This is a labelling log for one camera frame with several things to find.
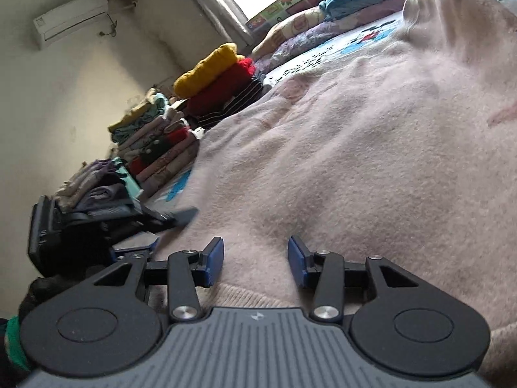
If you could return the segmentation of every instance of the pink fleece blanket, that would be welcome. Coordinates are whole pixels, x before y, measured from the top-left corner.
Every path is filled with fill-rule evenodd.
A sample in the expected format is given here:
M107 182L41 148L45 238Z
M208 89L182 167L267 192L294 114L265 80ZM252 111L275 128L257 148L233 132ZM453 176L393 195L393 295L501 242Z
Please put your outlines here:
M407 0L404 24L294 75L210 130L158 256L224 238L223 305L295 305L286 243L380 254L476 308L483 374L517 381L517 17L495 0Z

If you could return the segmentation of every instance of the curtain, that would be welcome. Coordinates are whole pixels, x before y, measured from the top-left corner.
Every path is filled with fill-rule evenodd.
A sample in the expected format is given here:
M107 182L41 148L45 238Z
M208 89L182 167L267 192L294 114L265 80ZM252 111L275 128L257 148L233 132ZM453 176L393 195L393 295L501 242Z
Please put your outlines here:
M216 30L242 52L250 49L253 36L245 26L248 20L234 0L196 0Z

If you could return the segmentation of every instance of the gray ribbed surface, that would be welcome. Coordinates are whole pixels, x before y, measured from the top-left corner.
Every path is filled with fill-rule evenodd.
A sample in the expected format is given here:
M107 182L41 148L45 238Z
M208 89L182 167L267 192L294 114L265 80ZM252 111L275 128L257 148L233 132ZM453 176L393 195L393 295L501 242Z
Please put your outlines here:
M474 374L420 382L363 360L338 328L300 309L214 308L210 317L172 328L148 360L104 378L72 380L35 372L24 388L487 388Z

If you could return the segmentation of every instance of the red folded cloth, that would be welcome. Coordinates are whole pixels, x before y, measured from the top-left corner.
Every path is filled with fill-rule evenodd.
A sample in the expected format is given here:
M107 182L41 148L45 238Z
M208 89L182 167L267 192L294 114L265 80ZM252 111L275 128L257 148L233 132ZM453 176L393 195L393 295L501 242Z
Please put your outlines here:
M198 117L218 110L250 83L255 69L251 58L237 61L212 84L190 98L184 113Z
M190 127L188 126L182 127L179 130L173 131L169 134L164 134L149 143L142 149L140 155L136 156L133 158L133 160L131 160L131 162L129 162L129 172L133 176L138 175L162 154L167 152L167 150L187 138L189 129Z

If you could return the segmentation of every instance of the green cuff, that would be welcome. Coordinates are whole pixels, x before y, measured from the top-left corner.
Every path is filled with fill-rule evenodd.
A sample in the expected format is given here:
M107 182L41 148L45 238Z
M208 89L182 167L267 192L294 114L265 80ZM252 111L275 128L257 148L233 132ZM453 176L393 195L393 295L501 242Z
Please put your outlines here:
M22 345L20 344L20 321L18 320L18 317L12 317L7 322L5 338L6 352L11 363L24 371L30 371L27 357L25 356Z

